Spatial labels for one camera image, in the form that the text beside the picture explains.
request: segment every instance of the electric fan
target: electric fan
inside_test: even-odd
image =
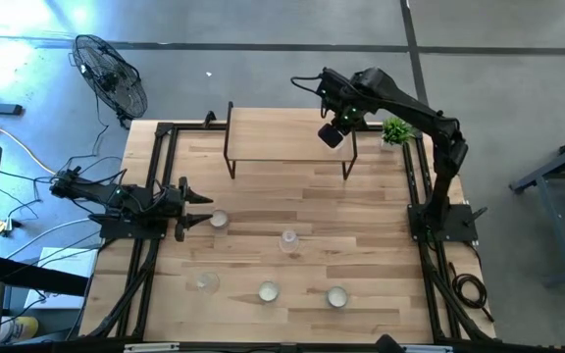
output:
[[[73,57],[88,85],[117,113],[122,127],[147,110],[147,96],[138,70],[106,41],[82,34],[74,41]]]

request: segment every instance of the gray floor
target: gray floor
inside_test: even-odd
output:
[[[420,45],[565,47],[565,1],[411,0]],[[65,1],[0,0],[0,35],[73,38],[92,32],[132,42],[406,45],[397,0],[200,0]],[[0,117],[0,126],[52,169],[86,154],[100,125],[94,95],[72,68],[69,50],[36,49],[23,41],[0,43],[0,102],[22,104],[22,117]],[[294,89],[288,78],[330,66],[347,75],[379,66],[400,87],[415,92],[406,53],[124,50],[138,67],[149,99],[145,119],[203,119],[236,106],[317,107],[316,97]],[[529,344],[565,344],[565,285],[547,289],[541,279],[561,269],[552,228],[534,190],[519,197],[507,183],[550,158],[565,142],[565,56],[423,55],[431,105],[460,119],[470,144],[462,168],[466,196],[488,206],[478,221],[490,306],[500,338]],[[120,156],[127,133],[101,104],[111,127],[101,157]],[[2,170],[44,176],[6,136]],[[83,161],[86,166],[94,160]],[[118,161],[89,171],[102,177]],[[0,187],[22,200],[31,183],[2,176]],[[51,197],[32,208],[10,238],[5,256],[43,230],[83,218],[84,211]],[[0,194],[0,217],[16,207]],[[29,217],[22,211],[19,218]],[[54,232],[15,259],[42,246],[64,246],[96,229],[91,224]]]

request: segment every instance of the butcher block tabletop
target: butcher block tabletop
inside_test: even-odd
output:
[[[319,110],[314,116],[322,123]],[[132,123],[124,183],[145,183],[157,123]],[[225,210],[230,224],[217,230],[202,223],[186,233],[184,242],[176,242],[173,227],[168,229],[156,263],[144,339],[374,343],[387,333],[400,343],[432,342],[420,255],[407,223],[410,201],[402,149],[382,151],[378,132],[358,132],[357,139],[358,160],[346,181],[340,165],[306,161],[243,162],[231,179],[223,131],[181,131],[172,183],[187,177],[195,192],[215,200],[190,205],[190,213]],[[432,164],[431,141],[426,136],[424,141]],[[167,145],[165,141],[158,179]],[[415,153],[412,148],[420,180]],[[424,200],[421,188],[420,195]],[[463,201],[458,178],[450,196],[453,203]],[[300,239],[292,253],[279,247],[286,229]],[[96,328],[123,293],[132,245],[131,240],[117,240],[99,255],[80,334]],[[472,249],[446,243],[445,251],[458,273],[482,278]],[[220,280],[212,294],[197,288],[197,278],[205,273]],[[274,302],[258,296],[266,280],[280,287]],[[326,300],[334,286],[349,295],[344,308],[332,308]],[[132,301],[130,330],[138,299]],[[438,306],[448,332],[441,299]],[[466,311],[494,336],[481,310]]]

